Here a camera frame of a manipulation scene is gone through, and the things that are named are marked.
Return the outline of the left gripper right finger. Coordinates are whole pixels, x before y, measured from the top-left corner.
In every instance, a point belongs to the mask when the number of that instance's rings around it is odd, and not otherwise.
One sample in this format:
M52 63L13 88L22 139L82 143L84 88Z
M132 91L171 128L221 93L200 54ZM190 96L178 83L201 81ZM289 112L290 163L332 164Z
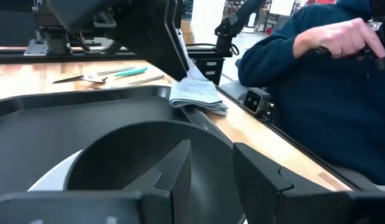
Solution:
M246 144L233 144L233 172L249 224L348 223L346 193L332 192Z

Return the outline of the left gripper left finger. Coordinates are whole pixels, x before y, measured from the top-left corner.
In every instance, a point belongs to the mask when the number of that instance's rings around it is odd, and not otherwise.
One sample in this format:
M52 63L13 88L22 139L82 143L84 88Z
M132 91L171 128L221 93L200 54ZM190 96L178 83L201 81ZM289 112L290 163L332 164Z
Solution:
M128 184L124 190L139 193L136 203L139 223L186 223L191 174L191 144L183 140Z

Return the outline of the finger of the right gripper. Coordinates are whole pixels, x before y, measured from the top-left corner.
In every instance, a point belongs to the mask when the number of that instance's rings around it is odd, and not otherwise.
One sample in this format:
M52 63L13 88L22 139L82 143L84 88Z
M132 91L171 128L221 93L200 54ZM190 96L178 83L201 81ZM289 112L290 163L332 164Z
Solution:
M113 40L180 81L188 62L174 24L176 9L177 0L124 1Z
M182 7L183 7L183 1L182 0L175 0L175 28L177 33L177 38L179 40L180 44L180 56L182 59L183 66L185 67L185 71L189 71L189 65L188 65L188 53L185 47L185 42L183 39L183 33L181 30L181 22L182 22Z

